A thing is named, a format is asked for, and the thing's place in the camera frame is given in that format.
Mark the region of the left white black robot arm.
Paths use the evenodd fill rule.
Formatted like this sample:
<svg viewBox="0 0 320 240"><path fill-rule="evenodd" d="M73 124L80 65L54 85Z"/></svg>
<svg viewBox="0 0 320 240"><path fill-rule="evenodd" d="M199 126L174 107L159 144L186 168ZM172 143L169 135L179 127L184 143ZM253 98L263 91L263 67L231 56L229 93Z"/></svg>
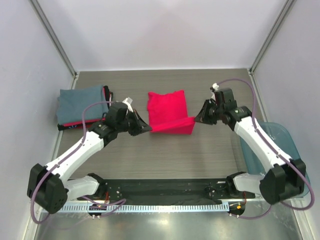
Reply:
<svg viewBox="0 0 320 240"><path fill-rule="evenodd" d="M64 154L45 166L36 164L29 174L27 196L49 214L58 212L67 201L92 196L100 200L107 182L94 173L71 180L71 175L91 156L105 148L120 133L137 136L151 131L131 106L132 99L114 102L103 118L91 125L83 137Z"/></svg>

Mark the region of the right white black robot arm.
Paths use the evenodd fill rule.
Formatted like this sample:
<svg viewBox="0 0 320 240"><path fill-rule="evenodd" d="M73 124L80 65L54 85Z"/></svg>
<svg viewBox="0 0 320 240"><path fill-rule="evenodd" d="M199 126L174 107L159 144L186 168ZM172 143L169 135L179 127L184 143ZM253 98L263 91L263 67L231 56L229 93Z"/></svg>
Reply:
<svg viewBox="0 0 320 240"><path fill-rule="evenodd" d="M223 122L244 140L265 171L264 175L240 171L227 176L225 191L228 196L236 198L249 192L274 205L297 197L310 187L305 163L283 151L262 129L251 110L238 106L230 88L213 84L210 90L212 97L205 100L195 121L207 125Z"/></svg>

